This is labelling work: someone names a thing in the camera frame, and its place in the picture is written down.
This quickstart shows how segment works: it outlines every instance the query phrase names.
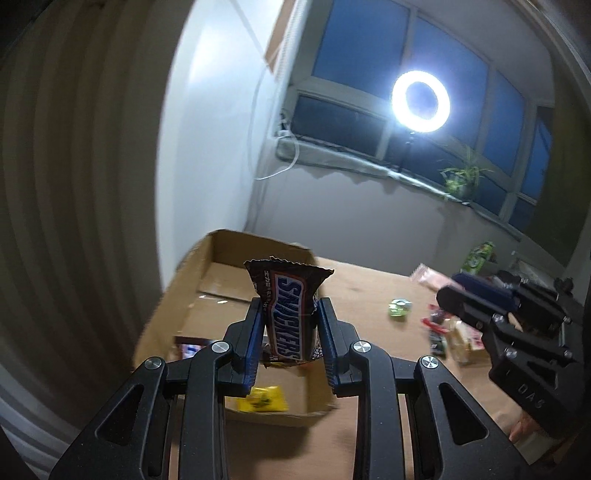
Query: white cable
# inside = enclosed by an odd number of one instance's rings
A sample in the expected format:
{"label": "white cable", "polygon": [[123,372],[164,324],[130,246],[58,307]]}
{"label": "white cable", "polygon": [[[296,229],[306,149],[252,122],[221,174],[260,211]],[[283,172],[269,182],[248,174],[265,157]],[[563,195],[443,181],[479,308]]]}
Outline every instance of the white cable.
{"label": "white cable", "polygon": [[272,173],[271,175],[267,175],[266,177],[261,177],[261,178],[256,178],[255,177],[255,180],[266,180],[266,179],[270,179],[271,177],[274,177],[275,175],[279,175],[280,173],[283,173],[283,172],[289,170],[291,167],[293,167],[296,164],[297,159],[300,157],[300,143],[297,141],[296,136],[294,135],[294,133],[291,130],[288,130],[287,133],[288,133],[288,137],[291,137],[293,139],[293,141],[294,141],[294,147],[295,147],[294,159],[283,170],[276,171],[275,173]]}
{"label": "white cable", "polygon": [[[273,52],[273,55],[271,55],[271,57],[269,58],[269,63],[272,63],[273,60],[275,60],[275,58],[277,57],[277,54],[279,53],[279,50],[281,49],[281,47],[283,46],[283,42],[284,40],[279,43],[279,45],[277,45],[277,48],[275,49],[275,51]],[[263,61],[263,69],[261,74],[259,75],[259,79],[256,83],[256,87],[255,87],[255,91],[254,94],[252,95],[252,103],[251,103],[251,117],[250,120],[248,122],[248,133],[246,136],[246,163],[248,164],[248,169],[251,171],[252,175],[256,175],[255,172],[252,169],[252,130],[253,130],[253,125],[254,125],[254,118],[255,118],[255,111],[256,111],[256,104],[258,102],[258,95],[259,92],[261,90],[261,86],[263,83],[263,80],[265,79],[265,73],[267,72],[267,62],[264,60]],[[296,136],[293,134],[293,132],[291,131],[291,129],[287,130],[288,136],[291,137],[294,141],[294,147],[295,147],[295,155],[294,155],[294,159],[291,161],[291,163],[284,169],[280,170],[280,171],[276,171],[275,173],[272,173],[271,175],[267,175],[266,177],[254,177],[255,180],[267,180],[270,179],[271,177],[274,177],[276,175],[279,175],[280,173],[283,173],[289,169],[291,169],[297,162],[299,156],[300,156],[300,143],[298,142],[298,139],[296,138]]]}

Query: wooden tabletop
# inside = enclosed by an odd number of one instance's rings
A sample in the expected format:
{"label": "wooden tabletop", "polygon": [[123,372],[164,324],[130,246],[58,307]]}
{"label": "wooden tabletop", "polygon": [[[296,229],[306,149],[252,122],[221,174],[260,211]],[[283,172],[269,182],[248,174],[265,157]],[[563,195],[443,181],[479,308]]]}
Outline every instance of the wooden tabletop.
{"label": "wooden tabletop", "polygon": [[[319,265],[335,273],[324,282],[337,317],[355,325],[359,337],[392,356],[416,361],[429,353],[428,333],[420,319],[428,315],[435,294],[408,277],[319,258]],[[413,303],[405,322],[388,315],[392,299]],[[488,379],[489,365],[445,365],[493,417],[516,416],[517,406]],[[353,474],[357,399],[338,399],[338,408],[310,429],[227,423],[230,474],[233,480],[346,480]],[[412,477],[410,432],[404,402],[407,477]]]}

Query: potted plant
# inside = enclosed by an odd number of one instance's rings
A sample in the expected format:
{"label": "potted plant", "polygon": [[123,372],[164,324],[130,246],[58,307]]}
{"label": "potted plant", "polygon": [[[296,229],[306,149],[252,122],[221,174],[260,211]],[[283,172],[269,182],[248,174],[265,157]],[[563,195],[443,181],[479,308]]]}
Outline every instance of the potted plant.
{"label": "potted plant", "polygon": [[446,192],[460,200],[471,200],[478,189],[481,172],[488,170],[476,165],[476,154],[468,146],[462,164],[461,168],[444,168],[439,173],[444,178]]}

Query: window frame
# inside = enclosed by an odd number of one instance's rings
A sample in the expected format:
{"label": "window frame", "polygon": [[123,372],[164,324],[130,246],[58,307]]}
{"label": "window frame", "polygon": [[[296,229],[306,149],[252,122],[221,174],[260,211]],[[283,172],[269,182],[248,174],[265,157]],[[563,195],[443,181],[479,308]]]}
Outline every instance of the window frame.
{"label": "window frame", "polygon": [[[515,157],[515,165],[511,175],[507,175],[499,167],[494,165],[489,159],[483,156],[484,147],[486,144],[486,137],[488,135],[488,129],[491,122],[496,72],[497,68],[495,63],[487,58],[478,49],[471,46],[468,42],[462,39],[459,35],[456,35],[449,28],[441,25],[435,19],[429,16],[426,12],[422,11],[415,5],[406,3],[404,0],[389,0],[398,5],[401,5],[409,10],[407,31],[405,34],[404,47],[402,50],[402,57],[400,62],[400,70],[405,71],[408,65],[409,59],[412,54],[413,39],[415,34],[415,25],[417,18],[421,18],[435,27],[444,31],[447,35],[451,36],[471,52],[476,54],[487,66],[488,75],[486,80],[486,93],[485,101],[482,107],[482,116],[480,119],[480,125],[478,135],[476,138],[476,145],[474,152],[476,153],[476,163],[479,167],[488,169],[483,173],[484,176],[492,180],[499,187],[504,189],[507,194],[505,201],[501,207],[499,215],[495,215],[489,212],[481,205],[476,202],[471,202],[472,207],[483,216],[491,219],[495,223],[501,225],[507,229],[516,237],[522,237],[523,232],[509,224],[511,215],[515,209],[515,204],[518,199],[522,199],[532,205],[536,205],[537,201],[521,192],[521,185],[524,181],[525,174],[527,172],[528,161],[530,152],[534,142],[535,134],[535,123],[537,119],[537,109],[540,106],[554,108],[553,103],[547,100],[537,99],[530,95],[525,95],[523,91],[516,85],[510,76],[506,75],[505,72],[499,71],[507,81],[522,95],[525,100],[524,119],[521,127],[521,135],[519,140],[519,147]],[[304,27],[304,34],[300,44],[300,49],[295,58],[293,71],[290,77],[290,83],[288,85],[283,110],[287,113],[288,118],[293,116],[295,111],[296,103],[300,95],[316,98],[318,100],[324,100],[326,102],[334,103],[336,105],[344,106],[354,111],[359,111],[379,119],[385,120],[385,126],[382,130],[382,134],[376,149],[376,154],[365,155],[358,152],[353,152],[354,155],[358,155],[361,158],[369,160],[377,165],[383,166],[386,164],[384,157],[386,155],[388,144],[391,135],[395,131],[396,120],[392,115],[392,108],[390,101],[376,97],[370,93],[363,92],[361,90],[354,89],[352,87],[341,85],[336,82],[324,80],[319,77],[313,77],[312,71],[318,55],[320,44],[322,43],[324,30],[328,22],[330,12],[332,10],[332,1],[328,2],[313,2],[306,26]],[[465,144],[457,140],[451,135],[446,135],[438,132],[434,132],[424,137],[427,141],[431,141],[434,145],[453,154],[457,158],[464,159],[466,155]],[[322,142],[314,142],[318,145],[323,145]],[[403,169],[409,176],[416,177],[411,170]],[[432,184],[428,179],[420,177],[422,181]]]}

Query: ring light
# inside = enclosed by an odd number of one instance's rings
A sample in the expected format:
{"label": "ring light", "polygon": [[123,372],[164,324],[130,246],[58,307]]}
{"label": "ring light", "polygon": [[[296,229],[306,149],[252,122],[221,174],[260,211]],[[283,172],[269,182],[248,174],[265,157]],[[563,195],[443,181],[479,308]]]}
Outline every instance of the ring light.
{"label": "ring light", "polygon": [[[437,98],[437,112],[432,118],[422,118],[410,111],[407,90],[413,83],[424,83]],[[420,133],[434,132],[441,128],[449,117],[450,101],[447,90],[433,75],[413,70],[403,73],[392,88],[392,110],[400,123],[412,131]]]}

